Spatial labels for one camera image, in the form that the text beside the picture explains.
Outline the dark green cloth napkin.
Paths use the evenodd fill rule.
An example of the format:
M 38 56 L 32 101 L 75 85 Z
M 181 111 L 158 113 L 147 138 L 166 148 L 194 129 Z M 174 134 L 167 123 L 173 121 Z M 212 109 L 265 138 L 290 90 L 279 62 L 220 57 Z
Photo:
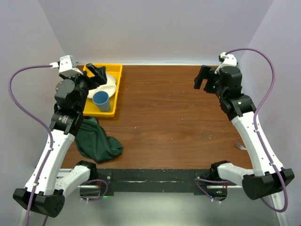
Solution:
M 85 117 L 75 137 L 79 153 L 96 163 L 112 160 L 123 153 L 123 145 L 106 135 L 95 117 Z

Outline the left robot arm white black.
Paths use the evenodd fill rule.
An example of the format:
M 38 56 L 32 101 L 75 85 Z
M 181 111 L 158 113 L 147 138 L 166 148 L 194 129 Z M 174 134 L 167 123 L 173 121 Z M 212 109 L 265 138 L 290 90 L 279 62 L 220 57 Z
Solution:
M 67 150 L 84 120 L 83 111 L 88 92 L 107 83 L 105 66 L 87 64 L 87 71 L 76 66 L 59 66 L 62 81 L 55 87 L 55 106 L 51 123 L 46 126 L 48 140 L 42 156 L 24 188 L 17 188 L 13 199 L 25 210 L 55 218 L 65 199 L 79 185 L 92 185 L 98 179 L 96 164 L 80 161 L 62 179 L 57 175 Z

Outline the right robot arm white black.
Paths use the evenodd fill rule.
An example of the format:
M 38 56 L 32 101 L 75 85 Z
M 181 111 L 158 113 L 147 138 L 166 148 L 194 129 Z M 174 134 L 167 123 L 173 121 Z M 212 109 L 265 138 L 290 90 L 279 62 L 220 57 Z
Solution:
M 247 197 L 257 200 L 283 190 L 281 180 L 288 185 L 294 179 L 292 169 L 285 169 L 272 151 L 258 120 L 254 119 L 255 105 L 242 93 L 242 73 L 235 66 L 226 66 L 217 73 L 215 68 L 201 66 L 194 79 L 194 88 L 200 89 L 206 80 L 204 91 L 215 94 L 220 107 L 239 132 L 252 163 L 252 169 L 244 169 L 229 161 L 213 163 L 209 170 L 210 181 L 215 185 L 230 181 L 243 188 Z

